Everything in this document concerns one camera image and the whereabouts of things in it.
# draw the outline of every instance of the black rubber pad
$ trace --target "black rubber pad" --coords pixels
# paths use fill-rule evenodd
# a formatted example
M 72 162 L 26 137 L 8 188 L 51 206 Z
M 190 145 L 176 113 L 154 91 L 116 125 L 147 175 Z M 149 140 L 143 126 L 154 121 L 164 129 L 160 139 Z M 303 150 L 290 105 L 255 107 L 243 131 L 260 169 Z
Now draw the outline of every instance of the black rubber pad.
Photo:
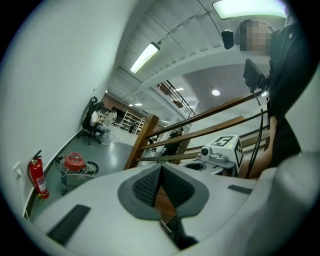
M 90 208 L 77 204 L 69 213 L 48 233 L 48 237 L 64 246 L 81 222 L 87 216 Z
M 237 186 L 237 185 L 230 185 L 230 186 L 228 186 L 228 189 L 234 190 L 234 191 L 237 191 L 237 192 L 240 192 L 243 194 L 247 194 L 247 195 L 250 195 L 251 192 L 253 191 L 253 189 L 251 189 L 251 188 Z

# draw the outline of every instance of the fire extinguisher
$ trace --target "fire extinguisher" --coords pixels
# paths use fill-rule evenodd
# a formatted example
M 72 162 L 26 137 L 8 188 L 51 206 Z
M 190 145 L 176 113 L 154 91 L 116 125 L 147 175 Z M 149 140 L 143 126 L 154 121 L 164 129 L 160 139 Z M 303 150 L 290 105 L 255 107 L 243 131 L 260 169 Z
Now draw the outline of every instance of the fire extinguisher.
M 39 155 L 41 152 L 42 150 L 36 153 L 29 162 L 28 174 L 38 196 L 41 199 L 47 199 L 49 197 L 49 191 L 44 176 L 43 163 L 41 160 L 42 156 Z

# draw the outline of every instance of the wall outlet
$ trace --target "wall outlet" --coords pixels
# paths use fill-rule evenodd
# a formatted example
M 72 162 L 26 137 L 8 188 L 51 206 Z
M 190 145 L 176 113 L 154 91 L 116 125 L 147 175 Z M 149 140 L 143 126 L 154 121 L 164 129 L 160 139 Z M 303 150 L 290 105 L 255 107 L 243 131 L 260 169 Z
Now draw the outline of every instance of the wall outlet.
M 22 168 L 22 165 L 21 165 L 21 162 L 17 162 L 14 166 L 13 166 L 13 171 L 14 171 L 14 174 L 15 174 L 15 177 L 17 179 L 19 179 L 22 174 L 24 173 L 23 171 L 23 168 Z

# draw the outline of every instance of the gray floor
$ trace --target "gray floor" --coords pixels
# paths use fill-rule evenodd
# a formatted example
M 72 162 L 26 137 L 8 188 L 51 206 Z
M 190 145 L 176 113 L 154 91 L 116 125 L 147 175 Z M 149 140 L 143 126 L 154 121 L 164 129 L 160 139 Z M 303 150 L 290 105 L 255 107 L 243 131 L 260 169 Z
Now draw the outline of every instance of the gray floor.
M 75 138 L 62 154 L 66 156 L 75 151 L 82 154 L 86 161 L 97 163 L 99 165 L 99 172 L 96 176 L 99 177 L 122 171 L 132 148 L 131 145 L 124 144 L 115 139 L 109 145 L 101 145 L 92 139 L 91 145 L 88 145 L 88 138 L 80 137 L 79 139 Z M 147 150 L 143 153 L 144 157 L 156 157 L 159 155 L 157 152 Z M 152 163 L 153 162 L 140 162 L 139 165 L 150 165 Z M 29 216 L 30 221 L 34 220 L 45 208 L 62 197 L 60 192 L 60 170 L 55 167 L 55 165 L 50 168 L 45 180 L 50 196 L 43 201 L 36 198 L 31 210 L 31 215 Z

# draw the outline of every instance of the office chair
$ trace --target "office chair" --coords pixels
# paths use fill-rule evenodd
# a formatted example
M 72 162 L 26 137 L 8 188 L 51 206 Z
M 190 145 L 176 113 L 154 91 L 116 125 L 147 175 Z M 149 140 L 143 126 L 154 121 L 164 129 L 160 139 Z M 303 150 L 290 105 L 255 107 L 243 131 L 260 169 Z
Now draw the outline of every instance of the office chair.
M 93 113 L 93 109 L 95 104 L 97 103 L 98 99 L 96 97 L 92 97 L 89 102 L 89 109 L 88 112 L 86 113 L 86 116 L 82 122 L 82 132 L 77 135 L 77 138 L 79 139 L 80 137 L 88 137 L 88 145 L 90 145 L 90 139 L 94 138 L 101 144 L 101 141 L 95 136 L 96 132 L 101 133 L 101 130 L 98 129 L 97 127 L 101 124 L 96 123 L 95 126 L 90 126 L 90 119 L 91 115 Z

